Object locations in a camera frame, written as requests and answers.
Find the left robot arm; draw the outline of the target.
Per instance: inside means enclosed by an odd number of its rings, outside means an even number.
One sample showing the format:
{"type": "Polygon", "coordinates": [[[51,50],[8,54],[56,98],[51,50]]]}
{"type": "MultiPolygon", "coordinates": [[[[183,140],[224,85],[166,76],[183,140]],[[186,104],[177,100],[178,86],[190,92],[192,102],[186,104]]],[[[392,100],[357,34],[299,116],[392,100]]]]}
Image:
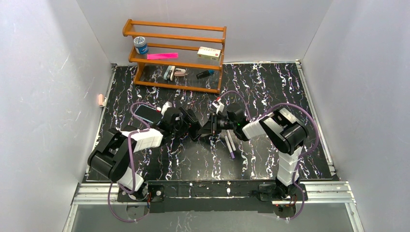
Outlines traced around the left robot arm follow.
{"type": "Polygon", "coordinates": [[[146,123],[147,128],[109,129],[88,158],[92,170],[117,183],[127,194],[136,193],[144,184],[133,161],[135,152],[157,148],[187,135],[197,140],[202,127],[191,109],[174,108],[168,104],[157,108],[141,105],[133,115],[146,123]]]}

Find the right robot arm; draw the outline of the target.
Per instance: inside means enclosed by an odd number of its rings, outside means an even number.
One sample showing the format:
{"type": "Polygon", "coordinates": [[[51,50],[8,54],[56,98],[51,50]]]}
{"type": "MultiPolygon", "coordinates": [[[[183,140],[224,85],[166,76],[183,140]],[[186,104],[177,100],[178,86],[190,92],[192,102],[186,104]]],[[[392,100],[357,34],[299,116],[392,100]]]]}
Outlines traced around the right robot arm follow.
{"type": "Polygon", "coordinates": [[[200,126],[196,135],[214,135],[222,130],[233,131],[241,141],[266,135],[279,151],[279,169],[275,184],[260,187],[258,193],[275,198],[293,196],[298,183],[297,163],[308,130],[290,111],[281,108],[250,121],[244,109],[237,103],[228,106],[215,104],[217,109],[211,113],[208,121],[200,126]]]}

